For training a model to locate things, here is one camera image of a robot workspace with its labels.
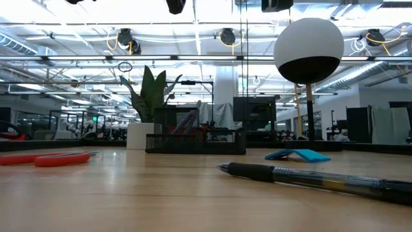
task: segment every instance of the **white pot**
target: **white pot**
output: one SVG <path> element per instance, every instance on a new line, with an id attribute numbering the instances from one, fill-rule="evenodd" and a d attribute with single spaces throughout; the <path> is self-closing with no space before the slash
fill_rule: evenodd
<path id="1" fill-rule="evenodd" d="M 131 150 L 146 149 L 146 135 L 153 134 L 154 123 L 131 123 L 127 126 L 127 148 Z"/>

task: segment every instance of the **black monitor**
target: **black monitor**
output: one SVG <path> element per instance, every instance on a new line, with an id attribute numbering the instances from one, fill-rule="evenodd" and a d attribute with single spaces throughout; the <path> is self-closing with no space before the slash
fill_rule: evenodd
<path id="1" fill-rule="evenodd" d="M 234 121 L 276 121 L 275 97 L 234 97 Z"/>

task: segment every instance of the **ceiling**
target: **ceiling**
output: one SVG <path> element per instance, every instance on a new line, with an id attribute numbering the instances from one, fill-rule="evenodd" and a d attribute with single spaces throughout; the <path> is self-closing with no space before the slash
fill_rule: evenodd
<path id="1" fill-rule="evenodd" d="M 142 48 L 142 55 L 272 55 L 276 38 L 292 21 L 304 17 L 320 17 L 330 19 L 336 9 L 341 7 L 339 0 L 318 1 L 309 3 L 295 1 L 289 15 L 288 10 L 276 13 L 263 13 L 259 1 L 246 1 L 243 6 L 238 0 L 188 0 L 184 11 L 178 15 L 168 12 L 164 0 L 85 0 L 77 5 L 70 5 L 64 0 L 13 0 L 4 1 L 0 7 L 0 32 L 8 33 L 21 39 L 28 46 L 45 46 L 58 55 L 128 55 L 128 51 L 119 46 L 111 50 L 108 47 L 116 45 L 115 37 L 121 28 L 130 28 L 135 39 Z M 345 8 L 340 17 L 334 21 L 345 39 L 345 56 L 386 55 L 382 46 L 372 47 L 355 44 L 360 34 L 368 33 L 370 28 L 378 28 L 387 41 L 399 37 L 388 44 L 389 50 L 410 38 L 412 26 L 410 15 L 412 8 L 381 7 L 382 1 L 369 1 L 368 5 L 351 5 Z M 244 37 L 243 43 L 234 48 L 224 46 L 219 40 L 222 28 L 233 28 L 237 42 Z M 1 55 L 21 55 L 9 48 L 0 46 Z M 71 62 L 60 62 L 60 66 L 39 66 L 35 63 L 9 62 L 16 68 L 22 68 L 33 74 L 24 76 L 28 81 L 41 81 L 49 69 L 48 77 L 52 81 L 93 81 L 116 82 L 115 76 L 122 74 L 117 69 L 116 62 L 93 63 L 83 62 L 89 68 L 76 68 Z M 133 61 L 133 70 L 126 77 L 137 83 L 136 91 L 140 89 L 142 69 L 144 65 L 159 74 L 167 70 L 168 80 L 183 74 L 183 79 L 195 81 L 214 81 L 216 67 L 235 65 L 238 71 L 239 92 L 248 88 L 250 92 L 290 92 L 294 84 L 280 76 L 276 67 L 270 63 L 222 64 L 217 62 L 181 62 L 181 61 Z M 338 67 L 335 74 L 350 68 L 349 64 Z M 396 76 L 396 70 L 374 76 L 370 81 Z M 2 80 L 17 80 L 13 76 L 2 76 Z M 404 84 L 387 81 L 378 85 L 379 88 L 404 88 Z M 53 91 L 85 92 L 94 89 L 101 91 L 127 91 L 117 84 L 101 86 L 81 85 L 78 88 L 70 86 L 45 86 Z M 12 86 L 13 91 L 34 90 L 24 86 Z M 177 92 L 196 92 L 197 94 L 178 95 L 174 102 L 195 102 L 201 99 L 211 102 L 211 95 L 206 86 L 181 86 Z M 64 99 L 71 99 L 65 94 L 56 94 Z M 120 99 L 103 99 L 99 96 L 87 96 L 87 99 L 98 105 L 127 106 L 127 96 Z"/>

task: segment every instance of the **desk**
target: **desk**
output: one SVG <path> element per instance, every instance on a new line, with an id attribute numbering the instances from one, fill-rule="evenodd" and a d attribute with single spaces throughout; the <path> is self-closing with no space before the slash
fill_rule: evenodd
<path id="1" fill-rule="evenodd" d="M 64 150 L 98 150 L 68 148 Z M 247 155 L 145 155 L 100 148 L 89 164 L 0 166 L 1 231 L 411 231 L 412 207 L 231 177 L 221 162 L 412 181 L 412 157 L 342 151 L 332 161 Z M 19 151 L 43 153 L 55 150 Z"/>

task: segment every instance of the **potted plant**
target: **potted plant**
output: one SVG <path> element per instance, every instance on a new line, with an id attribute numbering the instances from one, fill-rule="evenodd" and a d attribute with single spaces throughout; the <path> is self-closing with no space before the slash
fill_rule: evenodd
<path id="1" fill-rule="evenodd" d="M 182 75 L 179 75 L 170 86 L 167 86 L 166 71 L 161 72 L 157 78 L 155 78 L 150 68 L 145 66 L 140 94 L 137 94 L 134 91 L 129 81 L 120 76 L 120 82 L 129 89 L 132 107 L 137 111 L 137 114 L 139 114 L 142 122 L 137 124 L 129 124 L 127 127 L 128 149 L 145 149 L 146 135 L 148 133 L 153 133 L 155 108 L 164 106 L 165 96 L 172 92 L 181 76 Z M 168 96 L 167 100 L 173 98 L 174 95 L 171 94 Z"/>

